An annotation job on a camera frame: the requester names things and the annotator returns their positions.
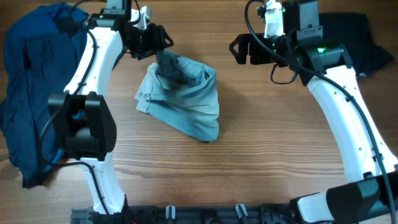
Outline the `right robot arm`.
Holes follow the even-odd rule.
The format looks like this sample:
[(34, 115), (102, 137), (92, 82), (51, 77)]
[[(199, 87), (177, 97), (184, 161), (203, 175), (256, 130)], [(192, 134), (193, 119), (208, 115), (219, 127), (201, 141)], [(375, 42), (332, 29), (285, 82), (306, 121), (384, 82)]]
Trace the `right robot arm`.
[(320, 105), (340, 150), (347, 183), (292, 199), (291, 223), (359, 223), (382, 215), (397, 222), (397, 158), (384, 143), (361, 96), (346, 46), (323, 37), (316, 1), (259, 1), (261, 34), (250, 29), (230, 44), (239, 64), (287, 67)]

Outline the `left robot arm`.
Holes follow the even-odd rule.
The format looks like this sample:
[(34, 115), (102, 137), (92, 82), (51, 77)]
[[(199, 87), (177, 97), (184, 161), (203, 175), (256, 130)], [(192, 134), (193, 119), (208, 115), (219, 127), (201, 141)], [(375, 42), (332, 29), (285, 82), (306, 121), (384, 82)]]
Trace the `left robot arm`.
[(161, 25), (152, 23), (148, 6), (131, 4), (107, 1), (90, 16), (81, 60), (63, 93), (49, 98), (51, 117), (44, 127), (54, 129), (60, 148), (72, 159), (69, 164), (84, 170), (94, 215), (113, 218), (127, 205), (113, 165), (117, 127), (105, 100), (113, 69), (124, 54), (141, 60), (174, 44)]

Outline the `light blue denim shorts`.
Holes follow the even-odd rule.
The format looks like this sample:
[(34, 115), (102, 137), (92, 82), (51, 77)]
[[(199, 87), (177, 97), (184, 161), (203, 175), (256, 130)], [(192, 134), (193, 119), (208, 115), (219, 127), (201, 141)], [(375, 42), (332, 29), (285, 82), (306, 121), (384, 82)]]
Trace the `light blue denim shorts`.
[(157, 52), (156, 60), (135, 95), (136, 110), (199, 141), (216, 141), (220, 132), (216, 70), (168, 50)]

